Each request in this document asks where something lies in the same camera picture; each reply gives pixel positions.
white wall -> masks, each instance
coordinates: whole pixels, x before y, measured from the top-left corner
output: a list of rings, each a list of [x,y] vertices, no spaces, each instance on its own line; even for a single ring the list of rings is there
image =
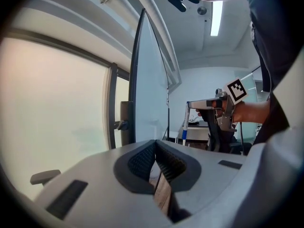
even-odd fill
[[[236,78],[235,67],[204,67],[180,71],[182,84],[169,95],[170,130],[178,131],[185,117],[187,101],[214,98],[217,88]]]
[[[260,59],[258,57],[257,51],[252,43],[251,39],[251,27],[248,26],[243,38],[241,39],[237,47],[239,55],[242,57],[242,61],[245,67],[253,71],[258,66],[260,66]]]
[[[162,139],[168,127],[168,79],[152,26],[143,19],[139,41],[135,135],[136,141]]]
[[[262,69],[261,69],[261,67],[259,67],[257,70],[255,70],[252,74],[253,74],[253,78],[254,78],[256,81],[263,81]]]
[[[0,51],[1,159],[17,190],[33,199],[35,173],[61,172],[108,150],[105,89],[108,68],[18,39]]]

ceiling light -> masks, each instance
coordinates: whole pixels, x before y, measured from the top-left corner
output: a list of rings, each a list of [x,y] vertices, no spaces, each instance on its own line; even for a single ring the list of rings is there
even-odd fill
[[[218,36],[220,20],[222,18],[223,1],[216,1],[212,4],[212,25],[211,36]]]

frosted window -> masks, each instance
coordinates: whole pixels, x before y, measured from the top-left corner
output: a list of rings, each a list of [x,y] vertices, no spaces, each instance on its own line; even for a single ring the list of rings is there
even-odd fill
[[[2,164],[17,190],[33,199],[35,173],[66,171],[108,150],[105,89],[108,68],[24,40],[7,38],[0,56]]]
[[[136,142],[162,139],[168,127],[168,79],[148,17],[139,41],[135,105]]]
[[[119,122],[120,119],[120,103],[129,100],[129,81],[117,77],[116,93],[115,93],[115,121]]]
[[[120,107],[122,101],[129,100],[129,81],[117,78],[116,81],[116,94],[115,94],[115,121],[119,122],[120,118]],[[114,130],[115,146],[119,148],[122,146],[121,130]]]

ceiling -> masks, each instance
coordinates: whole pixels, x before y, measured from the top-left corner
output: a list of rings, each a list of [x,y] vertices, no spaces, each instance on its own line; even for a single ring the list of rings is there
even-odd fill
[[[129,24],[100,0],[27,0],[12,27],[59,39],[129,72],[135,34]]]
[[[212,3],[193,4],[184,0],[187,11],[182,13],[167,0],[154,0],[166,23],[173,41],[180,69],[194,67],[249,67],[240,55],[242,42],[251,43],[250,16],[246,0],[225,1],[217,37],[211,37]],[[198,7],[207,8],[206,15],[197,13]],[[254,47],[249,50],[255,53]]]

table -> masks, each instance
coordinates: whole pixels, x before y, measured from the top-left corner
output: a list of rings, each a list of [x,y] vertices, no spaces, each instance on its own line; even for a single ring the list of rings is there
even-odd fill
[[[179,132],[169,131],[169,138],[175,139],[175,143],[178,143],[179,141]]]
[[[182,138],[183,124],[179,130],[179,138]],[[208,123],[205,121],[200,121],[198,125],[188,125],[187,139],[188,140],[200,140],[208,141],[209,139],[209,128]]]

